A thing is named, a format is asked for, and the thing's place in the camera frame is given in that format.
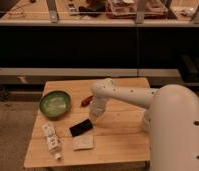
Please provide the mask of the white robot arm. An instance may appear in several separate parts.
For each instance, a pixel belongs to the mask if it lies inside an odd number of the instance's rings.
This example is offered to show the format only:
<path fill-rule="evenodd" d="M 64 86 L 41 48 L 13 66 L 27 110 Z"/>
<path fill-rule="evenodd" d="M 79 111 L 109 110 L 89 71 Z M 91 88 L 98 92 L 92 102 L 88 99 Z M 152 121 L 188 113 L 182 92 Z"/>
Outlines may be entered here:
<path fill-rule="evenodd" d="M 117 86 L 110 78 L 91 86 L 89 116 L 96 121 L 107 100 L 120 100 L 146 110 L 142 123 L 149 132 L 149 171 L 199 171 L 199 97 L 178 84 L 160 88 Z"/>

